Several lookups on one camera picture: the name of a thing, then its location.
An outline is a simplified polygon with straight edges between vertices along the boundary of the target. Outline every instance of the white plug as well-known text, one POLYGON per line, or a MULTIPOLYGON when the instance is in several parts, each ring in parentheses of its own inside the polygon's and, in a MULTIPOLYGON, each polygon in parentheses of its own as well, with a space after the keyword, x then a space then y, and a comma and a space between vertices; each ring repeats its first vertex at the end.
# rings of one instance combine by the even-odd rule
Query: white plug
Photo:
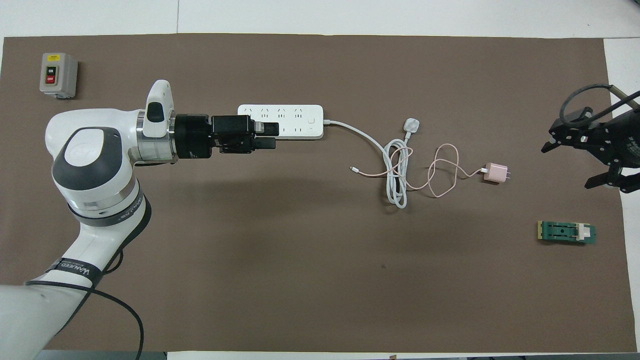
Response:
POLYGON ((406 119, 406 121, 404 122, 404 130, 406 131, 406 135, 404 136, 405 143, 407 142, 407 140, 409 140, 411 134, 415 134, 415 132, 418 131, 419 126, 420 122, 418 121, 418 119, 414 119, 412 117, 406 119))
POLYGON ((484 180, 493 181, 494 183, 507 181, 511 174, 506 166, 494 163, 487 163, 480 171, 484 173, 484 180))

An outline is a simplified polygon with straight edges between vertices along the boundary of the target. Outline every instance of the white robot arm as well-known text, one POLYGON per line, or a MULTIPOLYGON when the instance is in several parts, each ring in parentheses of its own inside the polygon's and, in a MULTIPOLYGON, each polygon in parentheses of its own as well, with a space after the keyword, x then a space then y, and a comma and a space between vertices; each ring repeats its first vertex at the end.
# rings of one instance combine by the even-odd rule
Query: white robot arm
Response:
POLYGON ((143 110, 60 113, 47 126, 51 174, 80 233, 46 272, 24 286, 0 285, 0 359, 33 359, 82 306, 151 217, 133 166, 274 149, 277 124, 248 115, 176 115, 169 82, 158 80, 143 110))

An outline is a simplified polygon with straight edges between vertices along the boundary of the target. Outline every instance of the power socket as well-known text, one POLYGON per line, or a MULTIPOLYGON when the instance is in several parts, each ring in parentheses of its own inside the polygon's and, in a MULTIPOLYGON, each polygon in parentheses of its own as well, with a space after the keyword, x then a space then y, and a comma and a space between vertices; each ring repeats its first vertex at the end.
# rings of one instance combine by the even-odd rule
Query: power socket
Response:
POLYGON ((320 105, 260 105, 238 106, 238 115, 249 115, 261 122, 277 122, 278 140, 317 140, 324 131, 324 113, 320 105))

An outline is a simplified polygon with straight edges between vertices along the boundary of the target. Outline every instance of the black strap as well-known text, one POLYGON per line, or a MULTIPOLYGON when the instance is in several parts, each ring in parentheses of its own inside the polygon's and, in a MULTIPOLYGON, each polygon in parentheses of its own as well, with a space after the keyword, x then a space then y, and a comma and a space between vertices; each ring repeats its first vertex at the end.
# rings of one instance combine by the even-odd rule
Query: black strap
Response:
POLYGON ((93 264, 89 264, 81 260, 66 258, 59 258, 53 264, 51 264, 51 266, 45 272, 50 272, 51 270, 66 271, 84 276, 91 281, 93 287, 96 287, 96 285, 98 285, 98 282, 100 282, 102 276, 104 275, 102 271, 93 264))

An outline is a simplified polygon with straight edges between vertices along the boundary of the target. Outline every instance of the black cable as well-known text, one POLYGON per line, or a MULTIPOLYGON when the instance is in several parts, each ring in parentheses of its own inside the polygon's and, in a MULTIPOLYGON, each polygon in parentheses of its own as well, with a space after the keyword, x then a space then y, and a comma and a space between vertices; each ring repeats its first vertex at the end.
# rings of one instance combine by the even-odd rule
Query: black cable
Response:
POLYGON ((105 275, 106 274, 110 274, 110 273, 118 270, 118 268, 120 267, 120 264, 122 264, 122 258, 124 258, 124 251, 122 249, 120 249, 120 252, 118 253, 118 263, 113 268, 110 268, 109 270, 105 271, 104 274, 105 275))
POLYGON ((87 288, 86 286, 73 285, 73 284, 65 284, 64 282, 32 280, 32 281, 27 281, 24 284, 25 285, 57 286, 59 288, 68 288, 68 289, 86 291, 88 293, 100 295, 101 297, 109 299, 109 300, 115 302, 116 304, 124 307, 126 310, 128 310, 128 312, 130 312, 133 315, 133 317, 138 322, 138 328, 140 328, 140 344, 138 345, 138 353, 136 354, 136 360, 140 360, 140 356, 142 355, 142 345, 145 342, 145 330, 144 330, 144 328, 142 326, 142 319, 140 319, 140 316, 138 316, 136 311, 131 306, 127 305, 126 302, 116 298, 115 296, 109 295, 107 293, 104 293, 104 292, 102 292, 100 290, 96 290, 94 288, 87 288))
POLYGON ((576 97, 578 94, 585 92, 587 90, 591 90, 591 89, 595 89, 595 88, 605 88, 609 91, 611 91, 611 88, 613 87, 613 85, 608 85, 608 84, 592 84, 589 86, 585 86, 584 88, 580 88, 576 91, 574 91, 571 95, 569 95, 569 97, 566 98, 566 100, 564 101, 564 103, 562 104, 562 106, 560 107, 560 121, 567 126, 570 127, 581 127, 581 126, 585 126, 587 124, 590 124, 596 120, 598 120, 599 118, 603 117, 604 115, 614 111, 615 109, 619 108, 620 106, 623 106, 625 104, 627 104, 628 102, 630 102, 631 100, 635 99, 636 97, 640 97, 640 91, 634 92, 633 94, 625 97, 624 99, 620 99, 620 101, 616 102, 615 104, 611 105, 610 107, 602 110, 601 112, 597 113, 596 115, 590 117, 590 118, 586 118, 584 120, 580 120, 580 121, 569 121, 566 119, 566 117, 564 117, 564 109, 566 108, 567 105, 569 105, 569 102, 571 102, 571 100, 573 100, 574 97, 576 97))
POLYGON ((144 164, 144 163, 140 163, 140 164, 135 164, 135 166, 137 167, 155 167, 158 165, 164 165, 166 163, 151 163, 151 164, 144 164))

